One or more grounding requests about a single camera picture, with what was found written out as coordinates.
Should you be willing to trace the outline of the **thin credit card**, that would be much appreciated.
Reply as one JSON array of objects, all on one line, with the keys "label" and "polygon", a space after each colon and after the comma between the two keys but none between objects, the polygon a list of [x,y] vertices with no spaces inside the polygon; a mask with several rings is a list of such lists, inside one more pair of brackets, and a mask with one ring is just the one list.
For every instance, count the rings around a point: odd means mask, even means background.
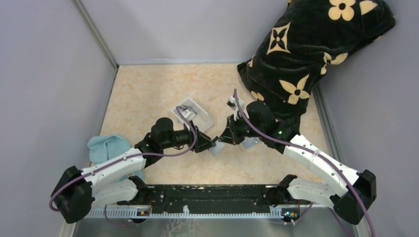
[{"label": "thin credit card", "polygon": [[217,154],[219,154],[222,151],[222,149],[225,147],[225,145],[226,145],[225,143],[216,141],[215,146],[210,148],[208,151],[212,156],[216,156]]}]

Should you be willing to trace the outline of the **white plastic card box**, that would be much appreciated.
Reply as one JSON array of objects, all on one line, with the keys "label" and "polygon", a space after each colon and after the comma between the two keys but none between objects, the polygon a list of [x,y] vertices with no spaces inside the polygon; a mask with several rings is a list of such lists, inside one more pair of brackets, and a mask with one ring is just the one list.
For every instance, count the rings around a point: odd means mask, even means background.
[{"label": "white plastic card box", "polygon": [[180,107],[181,114],[202,132],[207,131],[214,125],[209,113],[191,97],[186,97],[179,105],[173,107],[171,111],[180,123],[185,124],[176,107]]}]

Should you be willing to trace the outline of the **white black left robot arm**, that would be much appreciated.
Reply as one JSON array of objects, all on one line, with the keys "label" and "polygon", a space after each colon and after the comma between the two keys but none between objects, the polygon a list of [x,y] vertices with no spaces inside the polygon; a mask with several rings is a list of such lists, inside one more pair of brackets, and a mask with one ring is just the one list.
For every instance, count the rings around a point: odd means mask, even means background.
[{"label": "white black left robot arm", "polygon": [[173,121],[160,118],[142,141],[128,151],[102,164],[78,169],[67,168],[51,193],[48,206],[61,213],[66,223],[83,219],[92,208],[115,202],[143,204],[148,198],[147,186],[138,177],[116,180],[137,170],[149,167],[165,157],[165,149],[188,148],[179,156],[193,151],[200,153],[215,147],[215,141],[202,133],[191,121],[175,131]]}]

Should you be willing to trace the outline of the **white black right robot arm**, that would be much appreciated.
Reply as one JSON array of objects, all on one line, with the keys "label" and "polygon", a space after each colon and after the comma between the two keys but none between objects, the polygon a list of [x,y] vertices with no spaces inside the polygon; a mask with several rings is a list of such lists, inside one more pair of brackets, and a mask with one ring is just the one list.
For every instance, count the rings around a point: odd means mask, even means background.
[{"label": "white black right robot arm", "polygon": [[369,170],[350,168],[314,146],[299,131],[299,121],[277,120],[268,106],[259,101],[243,111],[233,98],[227,101],[233,114],[219,141],[239,145],[246,138],[258,138],[267,147],[294,159],[315,173],[321,183],[287,175],[274,197],[283,203],[302,199],[331,208],[344,221],[358,225],[377,198],[377,179]]}]

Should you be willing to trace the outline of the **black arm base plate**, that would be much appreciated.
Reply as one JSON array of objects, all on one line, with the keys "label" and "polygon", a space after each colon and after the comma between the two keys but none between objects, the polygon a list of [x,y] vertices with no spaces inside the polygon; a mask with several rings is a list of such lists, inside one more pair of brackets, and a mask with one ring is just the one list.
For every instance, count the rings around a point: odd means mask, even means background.
[{"label": "black arm base plate", "polygon": [[257,205],[297,205],[309,201],[296,200],[277,185],[149,185],[142,193],[129,201],[118,201],[118,205],[146,205],[153,201],[154,206],[165,201],[242,201],[249,200]]}]

